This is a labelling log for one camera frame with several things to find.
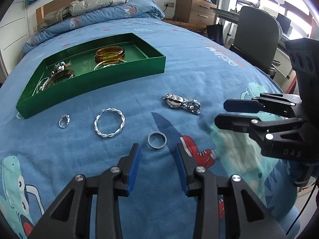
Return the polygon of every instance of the black bag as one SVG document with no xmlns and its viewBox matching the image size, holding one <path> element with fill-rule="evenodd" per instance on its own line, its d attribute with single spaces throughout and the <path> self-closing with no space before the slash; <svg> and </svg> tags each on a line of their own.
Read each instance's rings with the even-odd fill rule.
<svg viewBox="0 0 319 239">
<path fill-rule="evenodd" d="M 223 28 L 224 26 L 221 24 L 221 20 L 218 24 L 208 25 L 206 27 L 208 38 L 221 46 L 224 45 Z"/>
</svg>

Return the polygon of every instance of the gray chair back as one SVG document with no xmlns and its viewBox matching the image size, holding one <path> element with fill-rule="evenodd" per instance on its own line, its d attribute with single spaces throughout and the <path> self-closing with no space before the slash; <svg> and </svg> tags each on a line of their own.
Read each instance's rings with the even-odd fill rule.
<svg viewBox="0 0 319 239">
<path fill-rule="evenodd" d="M 259 68 L 270 68 L 282 35 L 279 23 L 265 11 L 243 6 L 240 11 L 234 46 L 258 62 Z"/>
</svg>

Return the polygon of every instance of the wooden nightstand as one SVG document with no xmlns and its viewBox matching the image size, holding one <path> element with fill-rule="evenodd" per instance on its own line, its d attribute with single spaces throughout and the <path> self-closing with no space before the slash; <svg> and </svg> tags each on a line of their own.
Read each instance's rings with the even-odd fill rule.
<svg viewBox="0 0 319 239">
<path fill-rule="evenodd" d="M 192 32 L 198 33 L 204 37 L 208 37 L 207 36 L 207 30 L 206 30 L 206 26 L 203 25 L 197 25 L 197 24 L 192 24 L 192 23 L 185 23 L 185 22 L 178 22 L 178 21 L 174 21 L 171 19 L 164 19 L 163 20 L 166 23 L 181 27 L 181 28 L 185 28 L 188 29 Z"/>
<path fill-rule="evenodd" d="M 202 26 L 212 25 L 215 12 L 210 7 L 217 5 L 205 0 L 176 0 L 175 21 L 197 24 Z"/>
</svg>

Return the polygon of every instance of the bed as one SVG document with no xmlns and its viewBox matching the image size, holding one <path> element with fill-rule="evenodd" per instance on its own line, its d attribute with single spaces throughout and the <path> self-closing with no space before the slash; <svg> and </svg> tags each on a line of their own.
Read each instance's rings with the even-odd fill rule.
<svg viewBox="0 0 319 239">
<path fill-rule="evenodd" d="M 54 0 L 42 6 L 37 9 L 37 19 L 70 1 Z M 197 203 L 184 195 L 171 154 L 181 142 L 199 165 L 216 175 L 230 177 L 236 173 L 243 177 L 283 230 L 288 230 L 298 215 L 293 206 L 297 188 L 288 176 L 289 164 L 261 156 L 258 145 L 247 134 L 222 131 L 214 125 L 216 115 L 225 113 L 226 99 L 250 99 L 262 92 L 281 92 L 280 88 L 224 47 L 148 15 L 56 33 L 26 51 L 0 89 L 0 210 L 21 239 L 75 175 L 101 174 L 128 155 L 133 143 L 141 145 L 142 159 L 130 197 L 119 199 L 124 238 L 192 237 Z M 15 105 L 44 58 L 66 47 L 126 32 L 138 35 L 166 55 L 163 74 L 100 88 L 28 119 L 21 118 Z M 197 99 L 201 114 L 168 108 L 163 100 L 166 93 Z M 94 130 L 94 120 L 109 107 L 121 110 L 126 122 L 119 135 L 102 138 Z M 71 121 L 61 129 L 58 120 L 64 114 L 69 114 Z M 264 112 L 257 115 L 261 120 L 279 118 Z M 119 121 L 117 115 L 107 114 L 99 121 L 99 128 L 110 133 L 118 128 Z M 161 150 L 147 143 L 153 131 L 167 136 L 167 146 Z M 222 198 L 219 206 L 221 226 L 216 232 L 224 238 Z M 92 219 L 94 236 L 94 215 Z M 289 238 L 298 230 L 297 222 Z"/>
</svg>

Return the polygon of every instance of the cartoon dinosaur eye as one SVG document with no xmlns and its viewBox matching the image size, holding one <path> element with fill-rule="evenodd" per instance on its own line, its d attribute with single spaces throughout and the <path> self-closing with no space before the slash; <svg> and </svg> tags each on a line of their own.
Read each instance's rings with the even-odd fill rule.
<svg viewBox="0 0 319 239">
<path fill-rule="evenodd" d="M 18 178 L 18 187 L 19 187 L 19 190 L 24 191 L 25 184 L 24 184 L 24 178 L 22 177 L 22 175 L 20 175 Z"/>
<path fill-rule="evenodd" d="M 29 204 L 27 202 L 27 199 L 23 194 L 20 194 L 20 198 L 21 198 L 21 206 L 22 206 L 23 212 L 26 215 L 28 215 L 29 214 Z"/>
</svg>

